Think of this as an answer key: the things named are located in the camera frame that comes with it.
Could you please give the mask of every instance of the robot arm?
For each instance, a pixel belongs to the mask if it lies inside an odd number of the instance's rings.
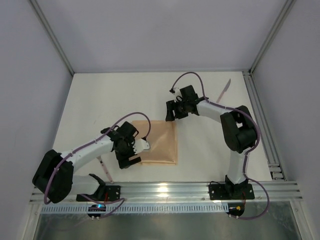
[[[199,98],[191,85],[180,90],[172,89],[171,93],[175,95],[176,100],[166,102],[166,121],[182,119],[191,113],[213,119],[222,125],[225,143],[230,148],[230,164],[225,176],[225,189],[230,198],[238,198],[248,187],[243,165],[246,150],[253,147],[257,140],[253,123],[238,112],[212,105],[204,97]],[[250,116],[246,106],[240,106],[237,109]]]
[[[103,129],[101,133],[104,134],[108,130],[109,128]],[[146,139],[135,140],[138,133],[133,125],[129,122],[124,122],[121,127],[111,130],[102,138],[98,136],[75,149],[62,153],[58,153],[53,149],[49,150],[44,155],[32,179],[32,183],[45,193],[55,167],[66,156],[71,154],[56,172],[50,184],[47,197],[53,203],[62,201],[69,194],[87,194],[94,200],[104,199],[106,184],[103,180],[94,174],[78,176],[74,175],[74,173],[95,158],[112,151],[115,152],[121,169],[141,162],[140,157],[131,158],[142,151],[147,151],[150,146]]]

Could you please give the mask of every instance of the metal frame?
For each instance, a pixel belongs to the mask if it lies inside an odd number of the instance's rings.
[[[28,2],[30,3],[34,14],[38,17],[40,23],[42,24],[45,32],[47,33],[49,39],[52,42],[53,47],[55,48],[55,50],[57,51],[58,55],[60,56],[61,60],[63,61],[64,65],[66,66],[66,68],[69,70],[69,73],[71,74],[71,76],[75,75],[75,71],[73,70],[64,50],[62,49],[55,33],[53,32],[52,28],[50,27],[50,24],[48,22],[48,20],[46,19],[46,16],[44,15],[41,7],[39,6],[37,0],[28,0]]]
[[[50,27],[50,24],[48,23],[48,20],[46,19],[37,0],[28,0],[28,2],[33,8],[34,13],[41,22],[44,30],[48,34],[48,37],[57,50],[57,53],[61,57],[70,74],[73,76],[75,74],[75,71],[73,70],[71,63],[69,62],[64,50],[62,49],[58,39],[56,38],[52,28]],[[266,119],[266,115],[264,113],[253,77],[253,73],[268,51],[270,45],[275,39],[295,2],[296,0],[286,0],[250,69],[222,69],[222,71],[242,71],[243,79],[248,91],[250,102],[252,104],[253,113],[258,125],[261,128],[264,151],[268,159],[269,170],[272,173],[273,181],[262,182],[270,195],[270,200],[286,202],[289,201],[291,203],[292,210],[294,212],[294,216],[302,238],[317,239],[314,234],[315,231],[312,231],[315,228],[313,228],[310,221],[308,221],[310,218],[307,214],[307,210],[304,205],[298,184],[295,181],[286,181],[287,178],[285,172],[283,171],[281,158],[278,153],[279,151],[277,150],[277,145],[273,140],[272,132],[268,126],[268,121]],[[209,184],[208,182],[121,182],[117,184],[121,185],[122,187],[121,196],[126,198],[127,200],[124,205],[143,206],[146,204],[197,204],[200,206],[204,206],[213,203],[228,204],[238,202],[236,200],[223,200],[218,202],[211,201],[209,198],[207,187],[207,185]],[[255,183],[252,183],[252,185],[256,195],[256,199],[248,200],[248,202],[265,202],[266,196],[262,189]],[[81,204],[84,204],[83,202],[76,202],[75,199],[75,195],[68,196],[62,204],[69,207],[79,207]],[[39,213],[41,212],[41,209],[43,207],[42,202],[43,194],[39,190],[34,189],[30,199],[30,204],[28,206],[29,219],[25,225],[23,235],[24,237],[22,239],[29,240],[33,238],[39,219]]]
[[[271,201],[301,201],[302,195],[295,181],[261,182],[268,191]],[[129,204],[181,204],[181,203],[212,203],[209,197],[209,182],[116,182],[121,186],[121,197]],[[247,202],[265,202],[263,189],[251,182],[255,199]],[[68,195],[62,203],[83,204],[76,201],[76,195]],[[30,204],[41,204],[44,194],[34,189]],[[216,200],[215,203],[238,203],[239,200]]]
[[[250,73],[254,73],[259,65],[261,59],[266,54],[267,50],[269,49],[270,45],[274,41],[277,33],[279,32],[280,28],[282,27],[284,21],[286,20],[288,14],[290,13],[292,7],[296,3],[296,0],[286,0],[285,4],[283,5],[279,15],[275,19],[274,24],[272,25],[268,35],[266,36],[257,56],[255,57],[253,64],[249,70]]]

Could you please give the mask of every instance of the gray wall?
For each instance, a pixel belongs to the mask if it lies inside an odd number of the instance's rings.
[[[248,69],[285,0],[38,0],[76,73]]]
[[[27,0],[1,1],[0,73],[0,238],[13,240],[71,84]]]
[[[320,227],[320,1],[298,0],[254,73],[290,179]]]

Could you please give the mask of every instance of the white table surface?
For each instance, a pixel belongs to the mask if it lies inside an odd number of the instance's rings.
[[[144,73],[77,73],[64,107],[53,148],[57,152],[74,149],[98,136],[122,116],[143,112],[151,120],[165,120],[166,101],[172,84],[182,72]],[[200,72],[205,94],[216,101],[229,79],[231,85],[220,103],[230,107],[246,105],[254,117],[241,72]],[[184,76],[177,84],[183,88],[193,85],[199,97],[200,83],[195,75]],[[144,120],[136,115],[128,122]],[[224,181],[229,168],[230,150],[222,127],[206,117],[189,115],[177,120],[178,164],[140,165],[120,169],[114,152],[102,156],[115,182],[207,182]],[[94,159],[76,175],[94,173],[107,177],[98,160]],[[271,181],[262,143],[250,154],[247,173],[258,181]]]

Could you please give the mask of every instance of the purple cable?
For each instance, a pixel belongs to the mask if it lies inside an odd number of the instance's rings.
[[[257,219],[257,218],[260,218],[261,216],[263,216],[264,214],[266,214],[266,212],[268,211],[269,207],[270,207],[270,197],[269,197],[269,194],[266,190],[266,188],[258,181],[252,179],[252,178],[249,178],[247,176],[247,173],[246,173],[246,168],[247,168],[247,163],[248,163],[248,154],[250,152],[252,152],[254,149],[257,148],[259,142],[260,142],[260,138],[261,138],[261,131],[258,127],[258,125],[255,123],[255,121],[248,115],[246,114],[245,112],[239,110],[239,109],[236,109],[236,108],[233,108],[233,107],[229,107],[229,106],[223,106],[223,105],[220,105],[218,103],[215,103],[215,102],[211,102],[209,101],[208,97],[206,97],[206,94],[205,94],[205,87],[204,87],[204,83],[201,79],[201,77],[199,76],[199,74],[197,74],[196,72],[193,72],[193,71],[188,71],[188,72],[185,72],[184,74],[182,74],[180,77],[177,78],[177,80],[175,80],[174,84],[172,85],[172,88],[173,89],[176,85],[176,83],[184,76],[184,75],[187,75],[187,74],[194,74],[198,77],[199,81],[200,81],[200,84],[201,84],[201,89],[202,89],[202,94],[203,94],[203,97],[204,99],[211,105],[215,106],[215,107],[218,107],[218,108],[221,108],[221,109],[226,109],[226,110],[231,110],[231,111],[235,111],[235,112],[238,112],[242,115],[244,115],[247,119],[250,120],[250,122],[253,123],[253,126],[254,126],[254,129],[257,133],[257,138],[256,138],[256,142],[255,142],[255,145],[250,148],[248,151],[245,152],[244,154],[244,161],[243,161],[243,167],[242,167],[242,173],[243,175],[246,177],[246,179],[258,184],[262,189],[263,191],[265,192],[265,195],[266,195],[266,200],[267,200],[267,203],[266,203],[266,207],[264,209],[264,211],[262,213],[260,213],[259,215],[257,216],[251,216],[251,217],[243,217],[243,216],[240,216],[238,217],[238,219],[241,219],[241,220],[253,220],[253,219]]]
[[[126,119],[127,117],[132,116],[132,115],[136,115],[136,114],[137,114],[137,115],[142,115],[142,116],[144,116],[144,117],[147,119],[148,123],[149,123],[149,130],[148,130],[147,134],[146,134],[145,137],[144,137],[144,138],[146,138],[146,137],[149,135],[150,131],[151,131],[151,121],[150,121],[150,119],[148,118],[147,115],[145,115],[145,114],[142,113],[142,112],[135,111],[135,112],[132,112],[132,113],[129,113],[129,114],[123,116],[123,117],[120,118],[118,121],[116,121],[115,124],[113,124],[113,125],[108,129],[108,131],[106,131],[104,134],[102,134],[102,135],[101,135],[100,137],[98,137],[96,140],[92,140],[91,142],[88,142],[88,143],[86,143],[86,144],[84,144],[84,145],[82,145],[82,146],[79,146],[78,148],[76,148],[75,150],[73,150],[72,152],[70,152],[67,156],[65,156],[64,159],[62,159],[62,160],[58,163],[58,165],[57,165],[57,166],[55,167],[55,169],[53,170],[53,172],[52,172],[52,174],[51,174],[51,176],[50,176],[50,178],[49,178],[49,181],[48,181],[48,183],[47,183],[47,185],[46,185],[46,188],[45,188],[45,191],[44,191],[44,197],[43,197],[44,204],[47,205],[47,204],[49,204],[49,203],[51,202],[50,200],[48,201],[47,198],[48,198],[48,193],[49,193],[49,189],[50,189],[50,187],[51,187],[52,181],[53,181],[53,179],[54,179],[57,171],[58,171],[59,168],[61,167],[61,165],[62,165],[68,158],[70,158],[71,156],[73,156],[73,154],[75,154],[76,152],[78,152],[78,151],[80,151],[80,150],[82,150],[82,149],[90,146],[91,144],[94,144],[94,143],[100,141],[100,140],[101,140],[104,136],[106,136],[111,130],[113,130],[118,123],[120,123],[122,120]]]

